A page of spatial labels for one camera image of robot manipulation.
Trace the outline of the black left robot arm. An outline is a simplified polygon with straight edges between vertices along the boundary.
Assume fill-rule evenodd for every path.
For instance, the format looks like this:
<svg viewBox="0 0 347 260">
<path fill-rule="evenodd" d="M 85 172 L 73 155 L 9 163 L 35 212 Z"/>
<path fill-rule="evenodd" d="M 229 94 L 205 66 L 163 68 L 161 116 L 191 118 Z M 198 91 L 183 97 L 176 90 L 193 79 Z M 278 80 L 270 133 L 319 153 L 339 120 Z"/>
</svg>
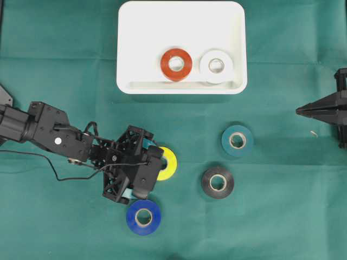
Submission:
<svg viewBox="0 0 347 260">
<path fill-rule="evenodd" d="M 102 172 L 102 195 L 116 203 L 129 203 L 126 189 L 137 199 L 147 199 L 162 166 L 163 150 L 154 143 L 152 133 L 128 126 L 117 140 L 105 139 L 95 122 L 81 131 L 69 123 L 64 111 L 38 101 L 27 112 L 1 105 L 1 143 L 8 140 L 31 142 L 72 164 Z"/>
</svg>

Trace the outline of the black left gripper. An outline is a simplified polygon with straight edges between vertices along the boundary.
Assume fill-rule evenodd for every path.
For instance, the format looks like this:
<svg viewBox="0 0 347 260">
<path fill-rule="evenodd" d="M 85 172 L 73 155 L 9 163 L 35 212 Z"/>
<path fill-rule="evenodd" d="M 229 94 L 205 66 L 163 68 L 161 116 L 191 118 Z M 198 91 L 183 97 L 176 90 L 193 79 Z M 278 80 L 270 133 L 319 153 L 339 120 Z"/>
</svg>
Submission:
<svg viewBox="0 0 347 260">
<path fill-rule="evenodd" d="M 153 133 L 128 126 L 121 137 L 114 141 L 99 137 L 96 126 L 93 130 L 97 144 L 91 148 L 91 162 L 95 168 L 103 171 L 102 195 L 113 202 L 128 204 L 130 200 L 126 198 L 125 191 L 130 189 L 132 194 L 131 168 L 144 164 L 141 157 L 149 146 L 155 145 Z"/>
</svg>

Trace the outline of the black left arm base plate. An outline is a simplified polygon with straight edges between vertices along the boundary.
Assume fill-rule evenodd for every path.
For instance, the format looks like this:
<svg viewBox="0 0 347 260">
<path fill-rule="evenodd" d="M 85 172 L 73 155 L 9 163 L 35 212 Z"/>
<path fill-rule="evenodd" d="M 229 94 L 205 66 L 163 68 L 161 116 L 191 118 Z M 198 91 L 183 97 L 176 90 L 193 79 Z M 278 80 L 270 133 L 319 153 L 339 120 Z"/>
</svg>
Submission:
<svg viewBox="0 0 347 260">
<path fill-rule="evenodd" d="M 0 85 L 0 104 L 12 106 L 13 98 L 11 95 Z"/>
</svg>

